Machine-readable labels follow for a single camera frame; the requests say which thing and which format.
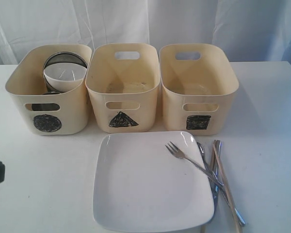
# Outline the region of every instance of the white curtain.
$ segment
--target white curtain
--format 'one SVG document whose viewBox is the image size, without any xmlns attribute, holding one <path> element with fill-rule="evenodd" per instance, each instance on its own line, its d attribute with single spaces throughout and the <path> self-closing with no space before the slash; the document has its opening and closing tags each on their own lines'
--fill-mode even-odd
<svg viewBox="0 0 291 233">
<path fill-rule="evenodd" d="M 0 0 L 0 64 L 80 43 L 209 43 L 230 61 L 291 63 L 291 0 Z"/>
</svg>

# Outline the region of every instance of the chopstick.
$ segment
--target chopstick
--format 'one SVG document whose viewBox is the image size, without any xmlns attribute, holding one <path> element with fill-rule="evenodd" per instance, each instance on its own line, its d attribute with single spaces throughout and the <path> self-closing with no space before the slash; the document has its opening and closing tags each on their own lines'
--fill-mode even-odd
<svg viewBox="0 0 291 233">
<path fill-rule="evenodd" d="M 220 157 L 218 155 L 218 151 L 217 151 L 217 149 L 215 147 L 215 142 L 212 144 L 212 148 L 213 148 L 213 151 L 214 151 L 214 154 L 215 154 L 218 166 L 219 166 L 219 171 L 220 171 L 220 174 L 221 174 L 221 177 L 222 177 L 222 181 L 224 183 L 224 187 L 225 187 L 225 191 L 226 191 L 226 195 L 227 195 L 227 200 L 228 200 L 228 202 L 229 202 L 229 204 L 231 206 L 230 209 L 232 211 L 233 220 L 234 220 L 234 223 L 235 223 L 235 227 L 236 227 L 237 233 L 242 233 L 243 230 L 242 230 L 242 228 L 241 228 L 241 226 L 240 226 L 240 224 L 238 222 L 237 215 L 236 215 L 236 212 L 235 212 L 234 199 L 233 199 L 232 193 L 231 193 L 229 185 L 228 185 L 227 177 L 225 175 L 221 159 L 220 159 Z"/>
</svg>

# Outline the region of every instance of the white table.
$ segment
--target white table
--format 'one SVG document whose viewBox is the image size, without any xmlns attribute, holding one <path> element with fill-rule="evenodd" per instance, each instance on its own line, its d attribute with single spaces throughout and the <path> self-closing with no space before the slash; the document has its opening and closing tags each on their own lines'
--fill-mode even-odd
<svg viewBox="0 0 291 233">
<path fill-rule="evenodd" d="M 291 66 L 287 62 L 232 63 L 240 88 L 224 129 L 197 137 L 223 141 L 222 161 L 244 233 L 291 232 Z M 16 66 L 0 66 L 0 233 L 107 233 L 94 222 L 93 181 L 106 133 L 94 117 L 75 135 L 29 132 L 4 85 Z M 158 117 L 153 131 L 164 130 Z M 195 233 L 188 229 L 181 233 Z M 219 205 L 208 233 L 235 232 Z"/>
</svg>

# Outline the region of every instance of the cream storage bin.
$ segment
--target cream storage bin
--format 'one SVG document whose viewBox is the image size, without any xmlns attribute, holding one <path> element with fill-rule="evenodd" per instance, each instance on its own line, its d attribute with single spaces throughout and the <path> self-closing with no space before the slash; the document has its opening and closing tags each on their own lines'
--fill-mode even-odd
<svg viewBox="0 0 291 233">
<path fill-rule="evenodd" d="M 85 79 L 71 91 L 44 95 L 48 91 L 43 65 L 51 55 L 62 51 L 78 54 L 87 64 L 92 55 L 92 50 L 85 45 L 37 47 L 20 62 L 5 85 L 28 128 L 35 134 L 72 134 L 87 124 L 90 104 Z"/>
<path fill-rule="evenodd" d="M 160 51 L 160 63 L 166 128 L 218 133 L 239 87 L 224 52 L 208 44 L 168 45 Z"/>
<path fill-rule="evenodd" d="M 107 44 L 95 50 L 85 84 L 103 131 L 144 132 L 153 126 L 159 69 L 157 51 L 147 44 Z"/>
</svg>

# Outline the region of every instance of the metal fork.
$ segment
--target metal fork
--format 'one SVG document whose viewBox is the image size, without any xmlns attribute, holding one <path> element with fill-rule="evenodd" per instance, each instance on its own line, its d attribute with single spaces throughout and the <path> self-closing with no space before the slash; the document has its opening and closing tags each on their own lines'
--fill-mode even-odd
<svg viewBox="0 0 291 233">
<path fill-rule="evenodd" d="M 167 145 L 165 145 L 165 146 L 173 156 L 175 156 L 178 159 L 184 159 L 184 160 L 190 162 L 196 168 L 201 170 L 206 176 L 208 176 L 209 179 L 211 179 L 216 185 L 218 185 L 219 187 L 223 188 L 224 185 L 221 182 L 218 181 L 217 177 L 215 177 L 211 172 L 205 170 L 199 164 L 195 163 L 190 158 L 188 158 L 174 143 L 172 143 L 172 142 L 170 142 L 170 143 L 171 143 L 171 145 L 169 143 L 167 143 Z"/>
</svg>

